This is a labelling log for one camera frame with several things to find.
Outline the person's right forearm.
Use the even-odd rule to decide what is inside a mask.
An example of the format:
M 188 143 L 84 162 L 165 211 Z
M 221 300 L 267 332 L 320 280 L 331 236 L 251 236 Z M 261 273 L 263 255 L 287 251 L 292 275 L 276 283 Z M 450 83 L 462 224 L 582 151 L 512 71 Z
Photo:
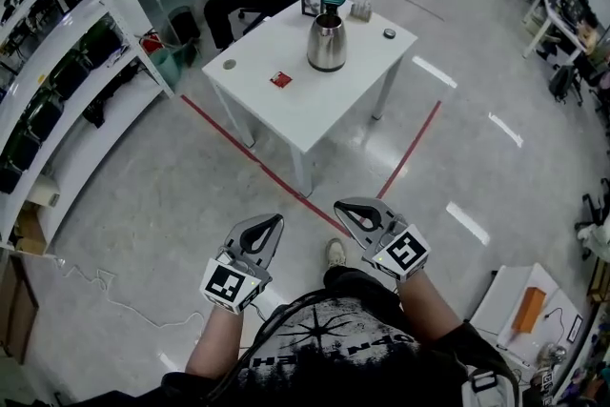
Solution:
M 403 313 L 420 342 L 437 341 L 461 324 L 423 269 L 396 284 Z

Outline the white box with orange item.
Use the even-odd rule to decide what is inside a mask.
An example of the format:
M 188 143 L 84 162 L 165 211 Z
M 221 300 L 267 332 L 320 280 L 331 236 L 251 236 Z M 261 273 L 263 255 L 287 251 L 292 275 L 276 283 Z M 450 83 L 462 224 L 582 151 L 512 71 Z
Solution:
M 512 330 L 512 323 L 528 287 L 542 289 L 546 298 L 533 332 L 518 334 Z M 583 316 L 554 278 L 535 263 L 500 267 L 470 323 L 502 354 L 533 370 L 539 366 L 545 347 L 572 347 Z

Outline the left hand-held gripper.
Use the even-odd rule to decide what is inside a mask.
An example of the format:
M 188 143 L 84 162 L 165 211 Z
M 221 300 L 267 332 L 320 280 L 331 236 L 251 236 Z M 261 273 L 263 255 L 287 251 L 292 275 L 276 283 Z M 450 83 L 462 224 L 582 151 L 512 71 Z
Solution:
M 283 230 L 281 214 L 260 214 L 238 222 L 224 246 L 234 255 L 246 257 L 222 252 L 217 258 L 210 258 L 199 292 L 228 312 L 243 313 L 272 281 L 266 269 L 275 256 Z

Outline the person's black printed t-shirt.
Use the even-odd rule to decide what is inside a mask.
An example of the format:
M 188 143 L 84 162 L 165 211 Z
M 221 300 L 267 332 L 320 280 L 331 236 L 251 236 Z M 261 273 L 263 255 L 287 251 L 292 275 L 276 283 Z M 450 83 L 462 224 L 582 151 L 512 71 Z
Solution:
M 462 407 L 469 365 L 508 377 L 519 399 L 470 325 L 422 343 L 357 298 L 312 295 L 268 321 L 225 377 L 169 374 L 162 388 L 173 407 Z

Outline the white shelving unit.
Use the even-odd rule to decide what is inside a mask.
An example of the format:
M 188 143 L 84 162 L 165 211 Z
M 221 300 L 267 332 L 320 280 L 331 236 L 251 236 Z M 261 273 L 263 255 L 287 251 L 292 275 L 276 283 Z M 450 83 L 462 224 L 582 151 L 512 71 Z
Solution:
M 2 249 L 47 255 L 97 166 L 153 100 L 172 89 L 139 44 L 153 27 L 138 0 L 0 0 L 0 152 L 43 78 L 106 16 L 116 23 L 123 49 L 65 103 L 28 170 L 0 166 Z M 138 64 L 137 75 L 106 103 L 105 123 L 97 129 L 83 111 L 131 62 Z

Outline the black waste bin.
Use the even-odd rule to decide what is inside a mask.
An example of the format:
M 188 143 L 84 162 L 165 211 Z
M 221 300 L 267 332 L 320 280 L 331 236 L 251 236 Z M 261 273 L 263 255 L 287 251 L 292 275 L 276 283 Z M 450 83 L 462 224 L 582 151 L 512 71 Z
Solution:
M 195 22 L 192 10 L 188 6 L 173 9 L 169 13 L 169 21 L 175 35 L 182 44 L 200 38 L 200 29 Z

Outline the black backpack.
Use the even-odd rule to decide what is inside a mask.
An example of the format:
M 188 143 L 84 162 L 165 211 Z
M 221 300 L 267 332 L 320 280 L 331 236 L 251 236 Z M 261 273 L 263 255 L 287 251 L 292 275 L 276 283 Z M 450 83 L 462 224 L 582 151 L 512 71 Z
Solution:
M 549 92 L 557 102 L 564 102 L 568 93 L 573 92 L 576 96 L 577 104 L 581 106 L 582 98 L 575 67 L 572 65 L 559 67 L 550 80 Z

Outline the white table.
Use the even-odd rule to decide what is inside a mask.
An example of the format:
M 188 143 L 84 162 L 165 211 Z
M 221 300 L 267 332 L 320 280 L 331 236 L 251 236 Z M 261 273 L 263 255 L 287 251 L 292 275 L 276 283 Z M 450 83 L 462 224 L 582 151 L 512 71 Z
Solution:
M 368 23 L 340 14 L 347 31 L 347 62 L 339 71 L 316 71 L 306 51 L 313 20 L 294 3 L 234 42 L 203 68 L 223 107 L 239 105 L 289 144 L 297 188 L 312 192 L 312 147 L 379 79 L 384 81 L 372 112 L 379 119 L 394 85 L 403 55 L 417 36 L 381 15 Z M 385 29 L 396 32 L 386 38 Z M 234 59 L 236 66 L 224 70 Z M 293 78 L 280 89 L 270 82 L 278 71 Z

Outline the person's black shorts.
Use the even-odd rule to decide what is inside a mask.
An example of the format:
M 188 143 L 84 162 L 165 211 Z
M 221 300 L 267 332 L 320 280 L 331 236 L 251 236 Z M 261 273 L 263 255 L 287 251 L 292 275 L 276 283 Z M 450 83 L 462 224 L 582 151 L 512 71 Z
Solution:
M 347 266 L 334 266 L 323 276 L 327 290 L 359 298 L 371 304 L 399 305 L 398 296 L 371 275 Z

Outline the glass tube rack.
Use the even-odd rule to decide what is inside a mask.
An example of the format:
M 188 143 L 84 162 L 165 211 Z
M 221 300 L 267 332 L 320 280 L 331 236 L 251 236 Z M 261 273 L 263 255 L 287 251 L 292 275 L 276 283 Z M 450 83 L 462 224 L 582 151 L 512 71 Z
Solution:
M 354 0 L 350 9 L 350 15 L 359 21 L 370 22 L 373 16 L 371 0 Z

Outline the green bin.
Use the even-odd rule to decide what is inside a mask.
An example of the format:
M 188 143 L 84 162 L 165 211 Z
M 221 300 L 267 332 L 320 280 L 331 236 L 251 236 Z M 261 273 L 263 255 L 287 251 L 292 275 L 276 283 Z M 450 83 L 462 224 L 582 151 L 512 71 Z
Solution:
M 181 78 L 182 70 L 173 51 L 161 48 L 150 53 L 149 57 L 167 85 L 174 91 Z

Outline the person's left forearm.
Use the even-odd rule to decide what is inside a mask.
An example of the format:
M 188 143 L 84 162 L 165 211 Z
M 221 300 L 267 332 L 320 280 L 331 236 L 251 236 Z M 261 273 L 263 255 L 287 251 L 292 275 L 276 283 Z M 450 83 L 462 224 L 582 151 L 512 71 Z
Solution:
M 201 337 L 187 362 L 185 373 L 220 379 L 238 361 L 244 316 L 213 306 Z

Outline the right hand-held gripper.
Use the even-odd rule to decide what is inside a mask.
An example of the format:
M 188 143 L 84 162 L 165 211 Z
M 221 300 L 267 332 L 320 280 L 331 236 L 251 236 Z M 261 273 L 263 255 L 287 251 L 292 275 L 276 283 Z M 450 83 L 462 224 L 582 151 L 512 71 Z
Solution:
M 335 202 L 335 215 L 353 239 L 362 248 L 367 248 L 362 260 L 397 282 L 406 282 L 426 264 L 430 246 L 423 235 L 403 216 L 395 216 L 382 200 L 371 197 L 341 199 Z M 376 242 L 376 231 L 386 227 Z

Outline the grey shoulder bag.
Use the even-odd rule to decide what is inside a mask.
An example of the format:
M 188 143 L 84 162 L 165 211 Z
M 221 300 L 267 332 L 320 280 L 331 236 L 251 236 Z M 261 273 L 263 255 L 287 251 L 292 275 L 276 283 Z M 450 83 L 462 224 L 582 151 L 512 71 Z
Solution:
M 461 397 L 462 407 L 519 407 L 518 396 L 508 377 L 471 365 L 461 386 Z

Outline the white office desk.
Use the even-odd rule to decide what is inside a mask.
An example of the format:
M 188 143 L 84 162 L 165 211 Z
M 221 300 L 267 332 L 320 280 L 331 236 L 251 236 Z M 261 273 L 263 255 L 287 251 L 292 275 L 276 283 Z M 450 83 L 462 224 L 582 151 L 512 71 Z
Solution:
M 585 46 L 580 42 L 576 29 L 571 29 L 570 26 L 562 20 L 560 14 L 556 11 L 556 9 L 553 7 L 552 3 L 549 0 L 535 0 L 532 3 L 530 9 L 524 15 L 522 22 L 526 24 L 530 20 L 531 16 L 533 15 L 534 11 L 540 3 L 543 3 L 544 5 L 546 18 L 542 22 L 539 30 L 534 35 L 530 44 L 523 51 L 522 57 L 524 59 L 527 59 L 530 54 L 535 50 L 535 47 L 543 40 L 549 28 L 551 26 L 554 26 L 574 46 L 572 53 L 565 61 L 565 65 L 572 65 L 581 53 L 585 53 Z

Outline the stainless steel electric kettle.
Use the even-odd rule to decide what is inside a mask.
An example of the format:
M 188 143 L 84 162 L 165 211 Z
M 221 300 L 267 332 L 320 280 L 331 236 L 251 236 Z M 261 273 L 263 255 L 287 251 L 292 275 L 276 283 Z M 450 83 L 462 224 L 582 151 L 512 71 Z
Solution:
M 347 59 L 347 34 L 338 10 L 346 0 L 321 0 L 322 12 L 310 28 L 307 59 L 317 71 L 340 70 Z

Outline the red fire extinguisher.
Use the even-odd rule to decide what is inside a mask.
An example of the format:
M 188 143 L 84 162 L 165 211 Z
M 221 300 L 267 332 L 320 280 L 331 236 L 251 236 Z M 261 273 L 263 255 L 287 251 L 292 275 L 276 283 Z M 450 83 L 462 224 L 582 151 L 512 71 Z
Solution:
M 164 48 L 164 44 L 155 30 L 148 31 L 139 37 L 139 44 L 146 54 L 152 54 Z

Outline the person's right shoe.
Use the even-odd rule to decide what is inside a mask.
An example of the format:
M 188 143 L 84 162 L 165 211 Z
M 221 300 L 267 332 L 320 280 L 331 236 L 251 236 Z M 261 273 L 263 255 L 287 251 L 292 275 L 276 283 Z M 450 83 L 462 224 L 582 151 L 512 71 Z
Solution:
M 332 238 L 326 248 L 327 268 L 333 269 L 339 266 L 345 266 L 347 256 L 344 245 L 339 238 Z

